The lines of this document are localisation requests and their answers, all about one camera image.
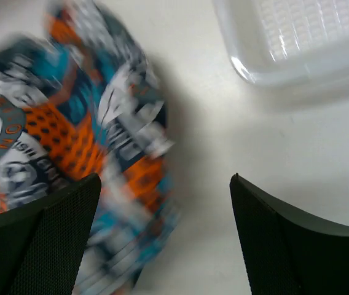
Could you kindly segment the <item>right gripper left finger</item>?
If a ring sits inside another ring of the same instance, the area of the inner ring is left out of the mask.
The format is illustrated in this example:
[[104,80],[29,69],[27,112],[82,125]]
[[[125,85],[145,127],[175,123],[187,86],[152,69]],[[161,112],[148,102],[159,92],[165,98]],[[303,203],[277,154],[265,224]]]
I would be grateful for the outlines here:
[[93,173],[0,214],[0,294],[71,294],[101,192]]

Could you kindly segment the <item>colourful patterned shorts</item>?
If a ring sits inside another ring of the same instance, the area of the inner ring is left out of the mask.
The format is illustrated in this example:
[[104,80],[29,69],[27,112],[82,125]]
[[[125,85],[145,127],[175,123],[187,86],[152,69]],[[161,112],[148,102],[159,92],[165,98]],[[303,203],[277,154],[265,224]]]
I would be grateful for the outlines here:
[[104,6],[57,1],[46,34],[0,45],[0,213],[98,174],[73,293],[130,294],[178,220],[165,102],[143,50]]

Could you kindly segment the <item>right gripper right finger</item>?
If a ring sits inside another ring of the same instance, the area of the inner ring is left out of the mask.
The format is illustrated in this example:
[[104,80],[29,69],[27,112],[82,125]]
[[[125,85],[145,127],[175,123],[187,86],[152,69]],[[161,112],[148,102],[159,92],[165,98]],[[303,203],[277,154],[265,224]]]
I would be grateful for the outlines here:
[[349,294],[349,226],[294,207],[239,174],[230,196],[252,294]]

